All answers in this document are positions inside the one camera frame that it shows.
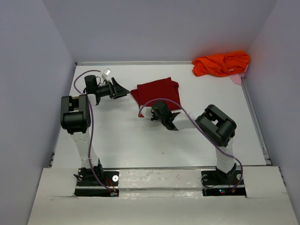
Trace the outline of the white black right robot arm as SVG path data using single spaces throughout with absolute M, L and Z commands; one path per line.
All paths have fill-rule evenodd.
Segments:
M 157 101 L 151 107 L 152 120 L 158 120 L 171 131 L 200 128 L 201 133 L 216 149 L 217 165 L 214 175 L 207 178 L 217 184 L 226 184 L 233 179 L 236 163 L 233 156 L 233 137 L 236 123 L 215 105 L 209 105 L 199 116 L 171 112 L 164 101 Z

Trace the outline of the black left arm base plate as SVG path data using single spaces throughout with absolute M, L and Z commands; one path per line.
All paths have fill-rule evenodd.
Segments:
M 75 196 L 77 197 L 118 197 L 119 196 L 119 178 L 118 170 L 104 170 L 104 177 L 99 178 L 101 185 L 93 174 L 89 179 L 83 179 L 82 172 L 79 170 L 76 177 Z

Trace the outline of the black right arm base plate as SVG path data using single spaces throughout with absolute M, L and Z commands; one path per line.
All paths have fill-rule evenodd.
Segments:
M 202 195 L 208 196 L 247 196 L 244 180 L 240 181 L 240 169 L 227 180 L 221 180 L 216 170 L 201 171 Z

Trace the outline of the dark red t shirt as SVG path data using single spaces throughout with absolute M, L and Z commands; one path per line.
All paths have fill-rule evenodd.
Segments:
M 138 84 L 136 89 L 130 91 L 139 106 L 152 106 L 155 101 L 150 100 L 166 98 L 180 105 L 179 84 L 170 77 L 144 84 Z

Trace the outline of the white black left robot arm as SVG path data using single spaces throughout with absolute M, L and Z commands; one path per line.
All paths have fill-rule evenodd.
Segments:
M 60 124 L 72 137 L 81 159 L 82 166 L 80 174 L 76 176 L 77 180 L 79 182 L 101 181 L 105 177 L 104 171 L 92 147 L 93 131 L 89 131 L 94 127 L 92 103 L 89 97 L 95 97 L 98 105 L 102 97 L 117 99 L 125 97 L 129 91 L 119 85 L 114 78 L 99 84 L 95 75 L 87 75 L 84 81 L 86 87 L 84 92 L 79 92 L 79 96 L 61 98 Z

